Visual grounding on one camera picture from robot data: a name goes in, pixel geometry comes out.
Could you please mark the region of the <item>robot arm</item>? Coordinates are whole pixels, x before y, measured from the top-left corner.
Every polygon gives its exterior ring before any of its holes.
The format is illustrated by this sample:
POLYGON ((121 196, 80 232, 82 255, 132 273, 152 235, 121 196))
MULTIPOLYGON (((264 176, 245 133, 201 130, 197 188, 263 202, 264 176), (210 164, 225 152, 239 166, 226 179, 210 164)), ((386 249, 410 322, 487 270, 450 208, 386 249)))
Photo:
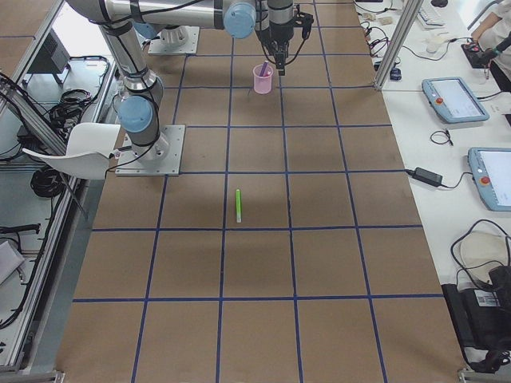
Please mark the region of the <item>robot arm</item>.
POLYGON ((249 36, 256 26, 253 1, 69 1, 81 16, 99 26, 123 75, 128 96, 117 106, 121 127, 135 158, 158 163, 170 143, 160 122, 163 83, 147 64, 137 29, 158 34, 167 27, 211 26, 233 38, 249 36))
POLYGON ((280 76, 298 57, 289 56, 295 29, 301 29, 301 39, 306 41, 314 23, 314 17, 293 1, 133 1, 131 12, 137 32, 148 39, 163 30, 206 26, 207 20, 232 38, 255 34, 264 56, 280 76))

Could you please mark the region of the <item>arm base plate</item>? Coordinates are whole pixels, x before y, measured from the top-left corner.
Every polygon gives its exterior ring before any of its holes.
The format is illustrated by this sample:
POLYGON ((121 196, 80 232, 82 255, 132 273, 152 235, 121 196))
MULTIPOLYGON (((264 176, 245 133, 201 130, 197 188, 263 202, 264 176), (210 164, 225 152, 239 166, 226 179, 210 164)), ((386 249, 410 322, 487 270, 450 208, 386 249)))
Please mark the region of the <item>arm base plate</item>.
POLYGON ((149 44, 149 55, 172 56, 196 54, 200 28, 178 26, 158 33, 149 44))
POLYGON ((184 125, 165 125, 160 128, 160 137, 152 148, 143 155, 145 148, 133 145, 125 134, 123 151, 114 168, 117 176, 178 176, 184 146, 184 125))

